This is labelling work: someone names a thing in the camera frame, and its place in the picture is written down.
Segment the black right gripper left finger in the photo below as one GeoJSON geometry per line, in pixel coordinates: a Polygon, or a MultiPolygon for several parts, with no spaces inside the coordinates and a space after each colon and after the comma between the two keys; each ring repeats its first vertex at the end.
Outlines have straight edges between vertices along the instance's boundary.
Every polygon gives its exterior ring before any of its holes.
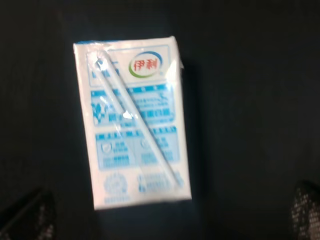
{"type": "Polygon", "coordinates": [[[36,188],[0,211],[2,240],[55,240],[57,212],[51,191],[36,188]]]}

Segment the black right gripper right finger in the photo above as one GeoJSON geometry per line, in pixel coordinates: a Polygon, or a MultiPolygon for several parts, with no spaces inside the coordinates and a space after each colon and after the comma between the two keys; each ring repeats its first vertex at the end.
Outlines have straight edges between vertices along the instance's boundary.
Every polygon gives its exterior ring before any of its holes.
{"type": "Polygon", "coordinates": [[[320,238],[320,186],[307,180],[298,182],[290,209],[293,240],[320,238]]]}

